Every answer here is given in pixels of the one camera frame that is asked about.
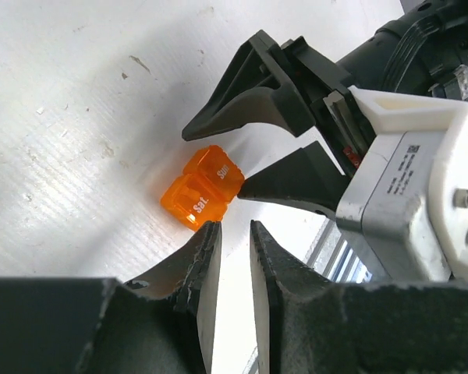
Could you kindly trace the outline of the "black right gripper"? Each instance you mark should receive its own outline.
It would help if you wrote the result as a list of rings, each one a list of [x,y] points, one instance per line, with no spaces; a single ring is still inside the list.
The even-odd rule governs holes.
[[[234,55],[208,102],[182,131],[185,141],[278,126],[293,136],[314,127],[346,175],[354,175],[374,130],[354,99],[354,78],[303,37],[279,45],[257,31]],[[276,203],[334,218],[350,178],[313,142],[250,176],[240,199]]]

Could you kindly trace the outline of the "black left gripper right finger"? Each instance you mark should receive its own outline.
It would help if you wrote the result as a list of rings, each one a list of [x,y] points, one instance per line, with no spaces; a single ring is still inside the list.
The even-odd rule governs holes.
[[[468,373],[468,283],[335,283],[250,224],[262,373]]]

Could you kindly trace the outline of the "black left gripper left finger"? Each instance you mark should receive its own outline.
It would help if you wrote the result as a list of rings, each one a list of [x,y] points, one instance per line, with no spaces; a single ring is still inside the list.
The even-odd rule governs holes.
[[[0,373],[209,373],[222,226],[145,273],[0,277]]]

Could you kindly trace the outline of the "orange pill organizer box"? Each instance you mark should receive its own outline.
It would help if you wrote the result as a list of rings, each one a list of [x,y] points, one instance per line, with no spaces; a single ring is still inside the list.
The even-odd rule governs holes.
[[[245,177],[217,145],[198,150],[183,173],[162,195],[160,204],[178,222],[197,231],[207,221],[221,221]]]

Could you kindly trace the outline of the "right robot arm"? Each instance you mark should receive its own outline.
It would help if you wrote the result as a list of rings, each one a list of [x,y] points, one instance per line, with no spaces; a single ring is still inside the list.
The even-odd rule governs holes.
[[[276,125],[312,143],[249,177],[240,199],[334,218],[376,132],[353,88],[468,100],[468,1],[425,1],[333,62],[303,38],[280,45],[259,31],[236,52],[186,141]]]

